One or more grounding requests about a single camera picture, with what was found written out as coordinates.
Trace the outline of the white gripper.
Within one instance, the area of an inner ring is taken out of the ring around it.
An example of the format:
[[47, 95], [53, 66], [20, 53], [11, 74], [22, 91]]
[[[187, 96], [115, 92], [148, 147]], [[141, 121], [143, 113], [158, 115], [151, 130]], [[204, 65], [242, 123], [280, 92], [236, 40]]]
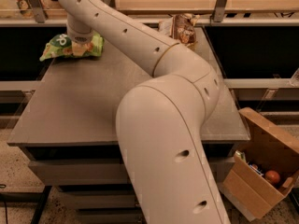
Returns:
[[73, 54], [83, 56], [91, 49], [89, 42], [93, 39], [93, 29], [70, 14], [67, 15], [66, 27], [68, 36], [74, 41], [72, 42]]

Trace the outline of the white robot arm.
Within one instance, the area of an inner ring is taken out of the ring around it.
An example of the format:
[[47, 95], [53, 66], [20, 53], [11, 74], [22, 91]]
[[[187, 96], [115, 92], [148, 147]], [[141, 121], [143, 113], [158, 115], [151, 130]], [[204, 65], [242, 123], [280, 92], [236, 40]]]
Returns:
[[59, 3], [72, 40], [85, 43], [98, 32], [150, 76], [124, 95], [116, 115], [122, 159], [147, 224], [230, 224], [200, 137], [220, 96], [214, 68], [107, 0]]

